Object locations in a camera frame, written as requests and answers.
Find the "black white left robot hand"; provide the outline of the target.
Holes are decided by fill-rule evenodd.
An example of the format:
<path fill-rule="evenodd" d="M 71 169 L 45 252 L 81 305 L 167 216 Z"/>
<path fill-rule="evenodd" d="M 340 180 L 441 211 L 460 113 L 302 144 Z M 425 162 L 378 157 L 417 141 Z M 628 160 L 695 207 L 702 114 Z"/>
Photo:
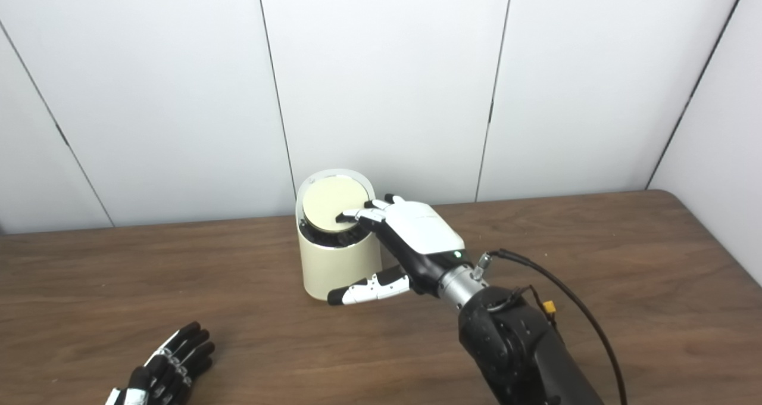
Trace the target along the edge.
<path fill-rule="evenodd" d="M 194 384 L 213 366 L 216 345 L 198 322 L 189 323 L 133 370 L 125 388 L 114 388 L 106 404 L 188 404 Z"/>

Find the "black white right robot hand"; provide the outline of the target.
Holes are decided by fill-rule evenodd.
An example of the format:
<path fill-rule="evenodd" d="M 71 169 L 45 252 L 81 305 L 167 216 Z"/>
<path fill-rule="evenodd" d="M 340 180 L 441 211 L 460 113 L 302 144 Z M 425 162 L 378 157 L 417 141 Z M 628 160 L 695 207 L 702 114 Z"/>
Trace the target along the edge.
<path fill-rule="evenodd" d="M 383 300 L 411 290 L 442 299 L 445 276 L 469 264 L 461 236 L 425 203 L 386 194 L 384 200 L 341 212 L 336 221 L 372 233 L 398 264 L 331 290 L 327 294 L 331 306 Z"/>

